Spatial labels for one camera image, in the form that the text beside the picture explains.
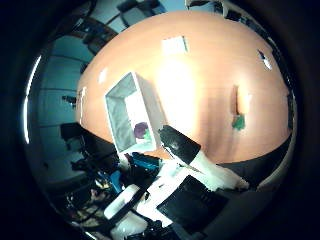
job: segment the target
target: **purple object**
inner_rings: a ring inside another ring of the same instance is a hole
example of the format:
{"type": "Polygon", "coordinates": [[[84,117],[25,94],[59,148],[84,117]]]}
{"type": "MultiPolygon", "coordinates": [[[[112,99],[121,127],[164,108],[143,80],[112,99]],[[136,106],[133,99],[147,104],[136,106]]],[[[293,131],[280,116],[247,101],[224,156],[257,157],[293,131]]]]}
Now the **purple object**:
{"type": "Polygon", "coordinates": [[[138,139],[143,139],[147,129],[148,124],[146,122],[136,124],[133,130],[134,136],[138,139]]]}

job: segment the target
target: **white box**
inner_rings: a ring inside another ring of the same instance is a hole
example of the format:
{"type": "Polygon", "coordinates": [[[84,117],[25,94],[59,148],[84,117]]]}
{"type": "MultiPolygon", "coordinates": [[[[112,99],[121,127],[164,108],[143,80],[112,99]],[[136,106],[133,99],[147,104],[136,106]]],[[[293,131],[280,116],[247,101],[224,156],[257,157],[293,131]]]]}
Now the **white box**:
{"type": "Polygon", "coordinates": [[[105,95],[109,127],[119,154],[154,151],[161,145],[164,124],[158,98],[150,83],[135,72],[122,77],[105,95]],[[134,129],[146,126],[149,135],[140,139],[134,129]]]}

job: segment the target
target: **office chair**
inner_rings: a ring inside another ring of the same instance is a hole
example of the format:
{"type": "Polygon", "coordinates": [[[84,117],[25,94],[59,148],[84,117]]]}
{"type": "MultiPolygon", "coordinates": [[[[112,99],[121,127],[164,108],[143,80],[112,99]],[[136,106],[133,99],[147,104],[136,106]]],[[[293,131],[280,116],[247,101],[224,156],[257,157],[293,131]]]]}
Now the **office chair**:
{"type": "Polygon", "coordinates": [[[75,31],[85,34],[83,43],[94,55],[117,35],[112,28],[93,18],[86,18],[75,31]]]}
{"type": "Polygon", "coordinates": [[[76,97],[62,96],[61,98],[62,98],[63,101],[69,103],[73,109],[76,107],[76,102],[77,102],[76,97]]]}
{"type": "Polygon", "coordinates": [[[120,18],[123,24],[126,27],[130,27],[137,22],[156,15],[157,13],[154,9],[159,6],[160,2],[158,0],[145,0],[143,2],[126,0],[119,4],[117,9],[120,11],[120,18]]]}
{"type": "Polygon", "coordinates": [[[60,125],[61,138],[66,142],[69,151],[84,151],[84,133],[85,130],[78,123],[63,123],[60,125]]]}
{"type": "Polygon", "coordinates": [[[80,74],[83,74],[87,67],[88,67],[87,63],[82,63],[80,67],[80,74]]]}
{"type": "Polygon", "coordinates": [[[241,13],[238,13],[236,11],[230,10],[227,13],[226,19],[238,22],[241,18],[241,13]]]}
{"type": "Polygon", "coordinates": [[[66,16],[49,35],[47,42],[53,42],[60,37],[70,34],[75,31],[86,18],[88,18],[97,5],[97,0],[89,0],[90,5],[85,10],[80,10],[78,14],[70,14],[66,16]]]}
{"type": "Polygon", "coordinates": [[[213,0],[186,0],[185,5],[189,9],[190,7],[195,6],[203,6],[209,2],[212,2],[213,5],[213,11],[215,13],[223,14],[223,5],[220,1],[213,1],[213,0]]]}

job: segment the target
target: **orange table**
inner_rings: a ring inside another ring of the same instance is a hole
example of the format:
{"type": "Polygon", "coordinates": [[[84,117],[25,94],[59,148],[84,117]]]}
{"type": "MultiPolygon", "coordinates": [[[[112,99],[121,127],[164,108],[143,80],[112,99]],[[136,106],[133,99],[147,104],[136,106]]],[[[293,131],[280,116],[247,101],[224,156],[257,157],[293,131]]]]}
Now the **orange table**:
{"type": "MultiPolygon", "coordinates": [[[[264,155],[289,136],[288,90],[271,48],[246,26],[213,13],[170,12],[135,24],[93,59],[78,84],[77,121],[112,141],[105,94],[129,71],[154,87],[167,124],[202,145],[215,163],[264,155]],[[164,55],[162,40],[184,36],[189,51],[164,55]],[[269,59],[269,70],[259,57],[269,59]],[[236,85],[252,95],[246,128],[232,128],[236,85]]],[[[152,153],[167,154],[159,149],[152,153]]]]}

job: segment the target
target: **teal object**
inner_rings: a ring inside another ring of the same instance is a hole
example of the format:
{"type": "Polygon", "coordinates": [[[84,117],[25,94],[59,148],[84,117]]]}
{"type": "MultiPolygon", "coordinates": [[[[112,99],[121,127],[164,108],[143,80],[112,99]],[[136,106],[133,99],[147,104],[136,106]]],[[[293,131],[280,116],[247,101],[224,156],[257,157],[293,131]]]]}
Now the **teal object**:
{"type": "Polygon", "coordinates": [[[238,115],[235,121],[232,124],[232,127],[234,129],[237,129],[238,131],[244,129],[246,126],[244,115],[238,115]]]}
{"type": "Polygon", "coordinates": [[[120,193],[122,191],[121,183],[120,183],[120,175],[121,173],[119,170],[115,171],[110,175],[110,181],[116,193],[120,193]]]}
{"type": "Polygon", "coordinates": [[[147,128],[145,134],[143,135],[143,139],[147,140],[147,141],[151,141],[151,136],[150,136],[150,131],[147,128]]]}
{"type": "Polygon", "coordinates": [[[133,152],[132,158],[134,164],[143,167],[148,170],[155,170],[159,168],[159,159],[140,153],[133,152]]]}

